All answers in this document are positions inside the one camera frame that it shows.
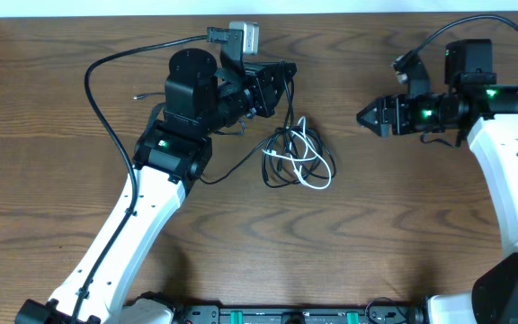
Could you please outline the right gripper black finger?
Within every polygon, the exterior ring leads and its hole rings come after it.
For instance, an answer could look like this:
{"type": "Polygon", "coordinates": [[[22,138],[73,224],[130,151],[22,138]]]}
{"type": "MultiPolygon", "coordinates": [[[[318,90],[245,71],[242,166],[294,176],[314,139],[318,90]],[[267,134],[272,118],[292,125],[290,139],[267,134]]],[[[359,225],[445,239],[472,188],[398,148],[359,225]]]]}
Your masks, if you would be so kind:
{"type": "Polygon", "coordinates": [[[373,132],[374,134],[380,136],[381,135],[381,124],[378,123],[376,120],[373,121],[367,121],[364,119],[358,119],[357,122],[367,130],[373,132]]]}
{"type": "Polygon", "coordinates": [[[376,120],[378,107],[380,106],[380,99],[376,98],[369,103],[365,108],[357,113],[356,117],[358,120],[376,120]]]}

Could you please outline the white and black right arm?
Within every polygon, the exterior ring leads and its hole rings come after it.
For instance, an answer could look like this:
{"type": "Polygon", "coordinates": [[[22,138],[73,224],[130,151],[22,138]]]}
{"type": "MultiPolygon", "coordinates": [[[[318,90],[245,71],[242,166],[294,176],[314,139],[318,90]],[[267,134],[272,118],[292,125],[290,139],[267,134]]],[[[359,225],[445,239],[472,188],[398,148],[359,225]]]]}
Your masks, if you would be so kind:
{"type": "Polygon", "coordinates": [[[410,323],[518,323],[518,85],[498,85],[492,43],[451,42],[445,52],[448,92],[434,94],[417,55],[396,68],[405,94],[377,98],[356,115],[381,137],[456,130],[479,163],[499,224],[503,259],[468,292],[434,295],[412,307],[410,323]]]}

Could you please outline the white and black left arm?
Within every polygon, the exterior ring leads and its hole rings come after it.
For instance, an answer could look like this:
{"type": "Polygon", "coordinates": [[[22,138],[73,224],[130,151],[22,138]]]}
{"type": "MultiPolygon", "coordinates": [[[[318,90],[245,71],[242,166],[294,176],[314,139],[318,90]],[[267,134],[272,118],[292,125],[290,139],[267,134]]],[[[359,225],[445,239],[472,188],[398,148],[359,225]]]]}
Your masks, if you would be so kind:
{"type": "Polygon", "coordinates": [[[165,101],[136,144],[119,200],[75,270],[45,303],[28,299],[17,323],[171,323],[157,296],[125,299],[157,236],[212,156],[211,134],[251,114],[270,117],[297,72],[293,62],[243,61],[243,52],[182,49],[169,60],[165,101]]]}

